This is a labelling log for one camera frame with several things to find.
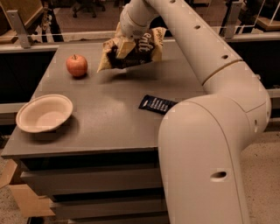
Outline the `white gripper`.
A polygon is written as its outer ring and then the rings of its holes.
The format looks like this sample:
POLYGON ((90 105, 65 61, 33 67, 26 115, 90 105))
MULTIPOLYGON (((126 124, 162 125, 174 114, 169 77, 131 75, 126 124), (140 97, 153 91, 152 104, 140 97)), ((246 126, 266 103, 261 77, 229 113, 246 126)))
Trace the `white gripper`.
POLYGON ((149 11, 142 5, 126 5, 115 29, 116 57, 124 59, 136 46, 134 39, 141 38, 148 30, 149 11))

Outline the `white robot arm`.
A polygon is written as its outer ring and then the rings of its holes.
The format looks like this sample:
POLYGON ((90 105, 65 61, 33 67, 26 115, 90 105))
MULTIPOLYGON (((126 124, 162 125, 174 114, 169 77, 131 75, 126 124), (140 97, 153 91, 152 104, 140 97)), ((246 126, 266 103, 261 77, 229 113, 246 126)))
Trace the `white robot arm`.
POLYGON ((184 0, 130 0, 122 33, 160 16, 205 93, 164 116, 158 155, 171 224, 249 224, 240 154, 267 127, 270 96, 242 58, 184 0))

